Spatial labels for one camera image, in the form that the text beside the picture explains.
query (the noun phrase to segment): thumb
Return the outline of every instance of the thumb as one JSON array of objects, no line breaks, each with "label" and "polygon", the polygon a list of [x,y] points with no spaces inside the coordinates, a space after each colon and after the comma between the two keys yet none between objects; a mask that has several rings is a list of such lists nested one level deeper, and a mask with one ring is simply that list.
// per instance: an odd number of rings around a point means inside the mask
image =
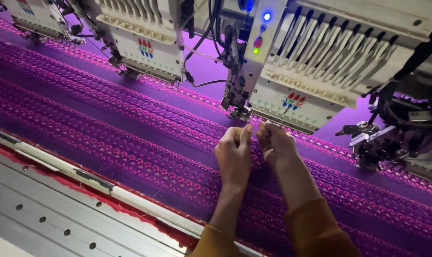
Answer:
[{"label": "thumb", "polygon": [[249,146],[251,144],[252,125],[247,124],[240,133],[240,146]]}]

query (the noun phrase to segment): red button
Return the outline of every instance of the red button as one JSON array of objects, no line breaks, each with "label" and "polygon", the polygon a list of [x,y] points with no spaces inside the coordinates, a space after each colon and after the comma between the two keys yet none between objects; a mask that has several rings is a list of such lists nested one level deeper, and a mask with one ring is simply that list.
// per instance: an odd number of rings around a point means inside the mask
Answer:
[{"label": "red button", "polygon": [[255,41],[254,41],[254,47],[255,48],[260,48],[262,46],[262,38],[258,37]]}]

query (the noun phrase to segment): yellow sleeve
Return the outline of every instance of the yellow sleeve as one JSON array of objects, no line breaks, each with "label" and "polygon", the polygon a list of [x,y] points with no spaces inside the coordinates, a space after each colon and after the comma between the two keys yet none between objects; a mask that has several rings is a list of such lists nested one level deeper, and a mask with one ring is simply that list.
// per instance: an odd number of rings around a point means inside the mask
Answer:
[{"label": "yellow sleeve", "polygon": [[239,257],[240,251],[233,242],[221,231],[206,225],[203,229],[200,241],[190,257]]},{"label": "yellow sleeve", "polygon": [[358,257],[350,237],[338,226],[327,201],[319,198],[284,217],[297,257]]}]

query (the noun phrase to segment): right hand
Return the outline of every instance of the right hand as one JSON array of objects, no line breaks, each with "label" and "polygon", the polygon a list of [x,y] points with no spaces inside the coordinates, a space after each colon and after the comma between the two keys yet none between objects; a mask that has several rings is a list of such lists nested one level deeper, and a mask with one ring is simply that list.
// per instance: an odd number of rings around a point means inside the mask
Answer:
[{"label": "right hand", "polygon": [[260,122],[256,132],[263,157],[275,172],[290,170],[300,160],[295,139],[271,122]]}]

